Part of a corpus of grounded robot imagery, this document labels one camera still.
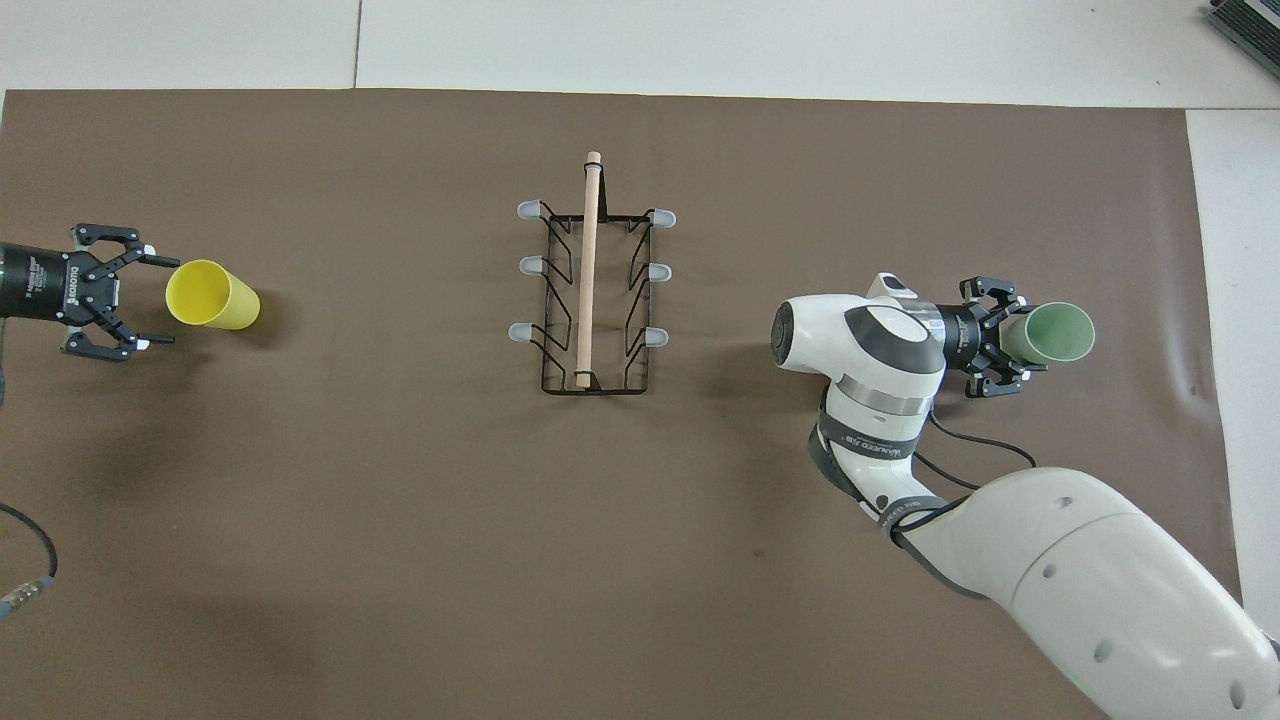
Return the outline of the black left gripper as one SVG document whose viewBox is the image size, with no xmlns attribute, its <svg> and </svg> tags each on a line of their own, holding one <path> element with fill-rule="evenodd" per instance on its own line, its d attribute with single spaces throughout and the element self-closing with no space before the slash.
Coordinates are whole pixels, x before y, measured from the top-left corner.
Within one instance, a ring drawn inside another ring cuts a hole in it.
<svg viewBox="0 0 1280 720">
<path fill-rule="evenodd" d="M 88 252 L 99 241 L 124 250 L 111 260 L 99 260 Z M 120 282 L 114 275 L 133 263 L 177 269 L 180 260 L 159 255 L 129 227 L 78 224 L 74 246 L 76 251 L 59 252 L 4 243 L 1 316 L 60 322 L 68 328 L 64 354 L 109 363 L 124 363 L 151 345 L 175 343 L 169 334 L 133 331 L 115 314 Z M 92 341 L 84 329 L 88 325 L 104 331 L 114 345 Z"/>
</svg>

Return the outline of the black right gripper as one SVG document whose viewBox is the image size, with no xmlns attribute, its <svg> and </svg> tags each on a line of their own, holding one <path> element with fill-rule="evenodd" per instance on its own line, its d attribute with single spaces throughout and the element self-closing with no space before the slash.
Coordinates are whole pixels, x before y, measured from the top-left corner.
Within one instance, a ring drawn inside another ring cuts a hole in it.
<svg viewBox="0 0 1280 720">
<path fill-rule="evenodd" d="M 965 372 L 966 398 L 995 398 L 1023 389 L 1033 373 L 1047 372 L 1044 363 L 1010 356 L 1001 348 L 982 348 L 982 324 L 1001 324 L 1018 314 L 1028 314 L 1030 304 L 1016 287 L 995 278 L 968 278 L 960 282 L 964 304 L 937 304 L 943 323 L 946 368 Z"/>
</svg>

